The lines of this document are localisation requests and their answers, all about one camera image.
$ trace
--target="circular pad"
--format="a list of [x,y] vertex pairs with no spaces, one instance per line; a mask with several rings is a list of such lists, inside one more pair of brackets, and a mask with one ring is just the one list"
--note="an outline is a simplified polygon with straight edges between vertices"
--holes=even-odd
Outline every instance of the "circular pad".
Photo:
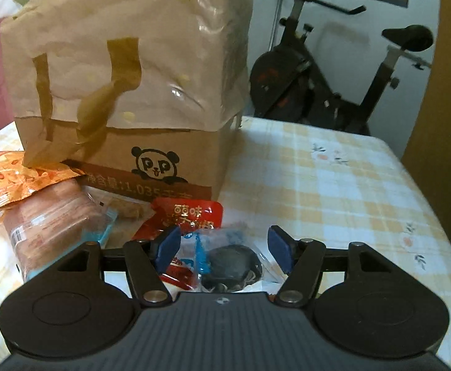
[[0,306],[0,331],[13,352],[51,359],[94,353],[118,340],[136,315],[134,302],[101,280],[46,293],[30,286]]
[[315,301],[315,322],[334,343],[364,356],[399,359],[440,344],[444,302],[420,284],[345,281]]

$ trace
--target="panda logo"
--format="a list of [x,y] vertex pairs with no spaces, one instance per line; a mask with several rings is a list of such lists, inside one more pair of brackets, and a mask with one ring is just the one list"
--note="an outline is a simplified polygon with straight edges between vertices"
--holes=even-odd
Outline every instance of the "panda logo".
[[177,153],[173,151],[164,153],[157,149],[141,149],[135,146],[131,149],[131,154],[136,158],[136,168],[131,172],[139,174],[144,180],[158,180],[167,184],[187,182],[184,178],[178,177]]

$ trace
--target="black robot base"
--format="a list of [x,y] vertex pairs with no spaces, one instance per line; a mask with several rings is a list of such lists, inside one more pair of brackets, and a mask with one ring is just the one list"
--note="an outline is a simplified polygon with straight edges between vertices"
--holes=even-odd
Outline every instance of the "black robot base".
[[[11,293],[0,371],[447,371],[435,356],[444,302],[361,242],[347,250],[296,241],[278,226],[268,248],[289,275],[265,293],[180,293],[158,278],[178,228],[153,242],[101,250],[86,243]],[[132,298],[103,281],[123,271]],[[318,295],[324,272],[345,279]]]

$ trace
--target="brown paper handle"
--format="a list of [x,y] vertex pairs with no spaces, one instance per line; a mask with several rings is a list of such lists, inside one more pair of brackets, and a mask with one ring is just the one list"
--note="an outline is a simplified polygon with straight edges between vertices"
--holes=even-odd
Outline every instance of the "brown paper handle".
[[141,83],[140,53],[138,38],[127,37],[107,41],[107,49],[112,65],[111,82],[85,96],[76,114],[78,141],[59,141],[53,137],[53,98],[50,91],[47,54],[33,58],[37,71],[37,92],[43,130],[38,139],[31,141],[25,149],[24,165],[41,166],[52,162],[62,162],[88,143],[103,142],[107,121],[117,99],[125,92],[135,90]]

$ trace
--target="ridged black surface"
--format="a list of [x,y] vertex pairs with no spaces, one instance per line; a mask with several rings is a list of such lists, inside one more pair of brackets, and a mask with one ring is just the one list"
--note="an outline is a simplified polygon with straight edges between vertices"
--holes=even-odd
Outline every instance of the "ridged black surface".
[[437,357],[383,361],[328,343],[298,309],[264,293],[182,293],[147,309],[116,345],[82,359],[43,362],[12,355],[0,371],[446,371]]

